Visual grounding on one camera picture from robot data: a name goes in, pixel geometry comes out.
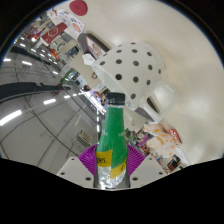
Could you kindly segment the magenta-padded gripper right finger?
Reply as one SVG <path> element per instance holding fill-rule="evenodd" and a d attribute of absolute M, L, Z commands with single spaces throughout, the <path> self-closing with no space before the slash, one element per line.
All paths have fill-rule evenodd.
<path fill-rule="evenodd" d="M 140 188 L 166 176 L 166 172 L 152 156 L 144 156 L 131 145 L 127 146 L 126 188 Z"/>

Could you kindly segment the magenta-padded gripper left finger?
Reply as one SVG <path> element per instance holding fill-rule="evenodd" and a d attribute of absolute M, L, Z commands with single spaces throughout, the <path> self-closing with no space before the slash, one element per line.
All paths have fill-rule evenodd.
<path fill-rule="evenodd" d="M 82 152 L 78 157 L 70 157 L 57 175 L 84 188 L 94 188 L 97 171 L 97 160 L 93 145 Z"/>

